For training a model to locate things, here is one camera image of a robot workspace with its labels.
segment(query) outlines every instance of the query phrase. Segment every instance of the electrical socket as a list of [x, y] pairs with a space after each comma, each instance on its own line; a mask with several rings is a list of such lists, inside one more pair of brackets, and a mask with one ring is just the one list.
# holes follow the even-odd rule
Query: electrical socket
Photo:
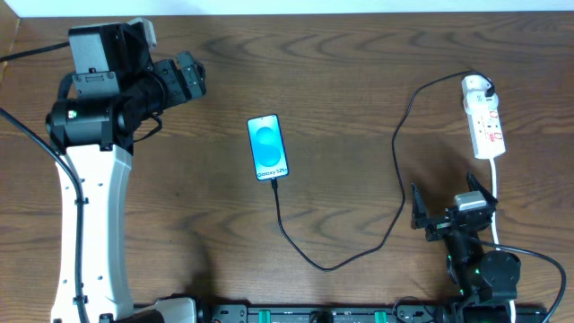
[[465, 77], [462, 86], [474, 157], [488, 160], [502, 155], [506, 147], [500, 126], [498, 95], [494, 93], [490, 98], [486, 97], [486, 90], [491, 85], [479, 75]]

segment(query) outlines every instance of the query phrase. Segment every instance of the wooden table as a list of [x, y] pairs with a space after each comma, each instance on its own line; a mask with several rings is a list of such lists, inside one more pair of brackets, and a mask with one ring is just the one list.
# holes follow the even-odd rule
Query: wooden table
[[[73, 26], [128, 18], [27, 19], [13, 52], [66, 40]], [[291, 166], [280, 180], [286, 230], [324, 266], [377, 245], [401, 201], [391, 135], [419, 86], [475, 68], [500, 95], [507, 152], [499, 169], [500, 240], [574, 274], [574, 20], [571, 13], [351, 14], [152, 18], [153, 59], [189, 50], [208, 95], [164, 114], [137, 144], [126, 198], [126, 265], [137, 302], [173, 292], [252, 303], [392, 304], [457, 294], [443, 243], [410, 229], [411, 195], [387, 245], [324, 274], [285, 241], [273, 192], [257, 182], [246, 120], [278, 113]], [[0, 106], [48, 139], [44, 117], [69, 49], [11, 62]], [[146, 124], [138, 135], [153, 127]], [[422, 92], [397, 140], [407, 185], [434, 214], [467, 190], [473, 157], [458, 80]], [[0, 320], [46, 321], [59, 272], [54, 163], [0, 123]], [[490, 232], [483, 233], [489, 239]], [[519, 303], [549, 307], [557, 270], [521, 256]], [[555, 322], [570, 321], [569, 288]]]

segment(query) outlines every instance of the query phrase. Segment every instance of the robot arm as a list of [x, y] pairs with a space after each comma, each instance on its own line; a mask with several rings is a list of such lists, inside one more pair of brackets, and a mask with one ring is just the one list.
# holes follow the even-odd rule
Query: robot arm
[[[189, 298], [166, 300], [135, 316], [125, 263], [124, 203], [134, 154], [134, 132], [147, 118], [158, 121], [167, 108], [205, 95], [205, 71], [188, 52], [153, 63], [150, 22], [137, 19], [69, 31], [78, 99], [59, 97], [46, 118], [52, 146], [80, 179], [83, 205], [83, 302], [89, 322], [143, 317], [195, 322]], [[62, 82], [67, 93], [72, 82]], [[76, 195], [58, 167], [62, 189], [62, 259], [52, 322], [80, 321], [75, 299]]]

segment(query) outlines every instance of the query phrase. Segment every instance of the white cable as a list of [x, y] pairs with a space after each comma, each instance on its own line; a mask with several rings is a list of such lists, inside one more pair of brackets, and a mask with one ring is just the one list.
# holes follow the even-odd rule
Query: white cable
[[[492, 196], [494, 198], [498, 195], [498, 188], [497, 188], [497, 180], [496, 180], [496, 164], [494, 163], [494, 158], [490, 158], [489, 161], [491, 162], [491, 174], [492, 174]], [[492, 213], [492, 242], [499, 244], [499, 233], [496, 228], [496, 212]], [[515, 323], [517, 321], [517, 307], [514, 301], [510, 301], [510, 322]]]

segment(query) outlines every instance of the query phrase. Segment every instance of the blue phone screen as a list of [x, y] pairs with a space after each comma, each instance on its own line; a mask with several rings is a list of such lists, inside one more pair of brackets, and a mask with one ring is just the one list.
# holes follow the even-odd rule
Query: blue phone screen
[[248, 131], [257, 179], [272, 179], [289, 174], [277, 115], [248, 120]]

